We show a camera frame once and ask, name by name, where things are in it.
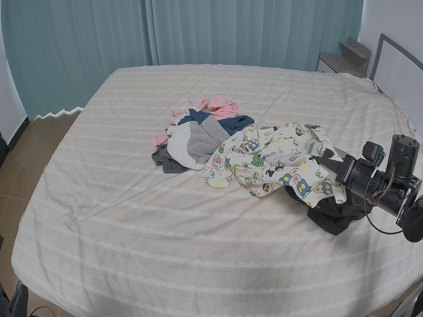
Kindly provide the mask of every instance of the fitted sheet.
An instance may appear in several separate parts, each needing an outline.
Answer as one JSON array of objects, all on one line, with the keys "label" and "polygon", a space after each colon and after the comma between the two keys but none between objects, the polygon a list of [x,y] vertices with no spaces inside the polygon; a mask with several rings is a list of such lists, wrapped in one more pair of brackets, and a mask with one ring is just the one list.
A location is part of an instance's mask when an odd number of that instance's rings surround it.
[{"label": "fitted sheet", "polygon": [[[366,219],[332,236],[282,187],[263,198],[204,172],[167,175],[151,138],[197,96],[241,103],[257,128],[321,125],[361,156],[411,135],[387,97],[349,74],[222,65],[115,71],[53,154],[34,191],[12,265],[41,297],[85,316],[363,316],[423,273],[423,243]],[[423,175],[422,152],[415,174]],[[380,228],[395,218],[371,213]]]}]

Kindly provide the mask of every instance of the black garment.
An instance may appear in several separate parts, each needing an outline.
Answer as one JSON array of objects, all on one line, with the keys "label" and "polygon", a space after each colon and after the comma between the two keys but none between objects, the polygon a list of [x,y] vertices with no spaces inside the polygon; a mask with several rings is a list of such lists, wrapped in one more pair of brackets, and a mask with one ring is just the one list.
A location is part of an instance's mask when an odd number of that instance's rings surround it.
[{"label": "black garment", "polygon": [[157,150],[151,154],[151,158],[156,162],[156,166],[163,166],[165,174],[180,174],[186,172],[188,168],[180,165],[167,152],[167,145],[160,145]]},{"label": "black garment", "polygon": [[[293,199],[298,200],[302,204],[305,203],[298,198],[292,187],[286,186],[286,191]],[[363,205],[357,205],[352,201],[353,194],[347,188],[346,202],[343,204],[336,203],[335,198],[328,197],[321,199],[314,208],[308,209],[307,216],[316,223],[320,228],[332,235],[339,235],[348,228],[352,221],[362,219],[366,216]],[[371,213],[373,206],[366,203],[367,213]]]}]

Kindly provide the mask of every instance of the white headboard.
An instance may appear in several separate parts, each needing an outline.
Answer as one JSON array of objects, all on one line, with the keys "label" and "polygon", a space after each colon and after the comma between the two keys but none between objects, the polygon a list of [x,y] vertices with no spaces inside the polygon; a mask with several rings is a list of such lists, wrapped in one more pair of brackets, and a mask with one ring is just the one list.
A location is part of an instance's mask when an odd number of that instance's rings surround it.
[{"label": "white headboard", "polygon": [[370,79],[394,99],[423,136],[423,63],[381,34]]}]

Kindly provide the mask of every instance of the curtain fold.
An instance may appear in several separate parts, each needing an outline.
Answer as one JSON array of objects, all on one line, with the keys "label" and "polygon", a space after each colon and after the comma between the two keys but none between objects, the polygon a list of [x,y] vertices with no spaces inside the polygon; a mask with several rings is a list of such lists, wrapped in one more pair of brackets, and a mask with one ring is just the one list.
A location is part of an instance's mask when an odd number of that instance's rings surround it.
[{"label": "curtain fold", "polygon": [[153,64],[144,0],[2,0],[1,12],[30,120],[84,107],[117,68]]},{"label": "curtain fold", "polygon": [[222,63],[314,71],[357,39],[363,0],[2,0],[29,119],[84,107],[119,67]]}]

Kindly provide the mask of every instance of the floor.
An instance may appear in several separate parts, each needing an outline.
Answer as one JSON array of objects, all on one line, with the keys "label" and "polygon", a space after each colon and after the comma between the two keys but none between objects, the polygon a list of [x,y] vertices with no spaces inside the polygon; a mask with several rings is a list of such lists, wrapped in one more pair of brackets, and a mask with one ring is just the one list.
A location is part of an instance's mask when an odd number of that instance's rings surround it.
[{"label": "floor", "polygon": [[[79,111],[34,120],[0,168],[0,235],[4,238],[0,251],[0,282],[9,298],[13,296],[19,280],[10,262],[19,221],[44,167],[78,115]],[[421,280],[414,283],[399,299],[373,312],[372,315],[389,316],[420,283]],[[72,317],[55,304],[30,293],[28,314],[43,305],[50,307],[56,317]],[[51,311],[46,308],[40,309],[36,314],[40,317],[52,317]]]}]

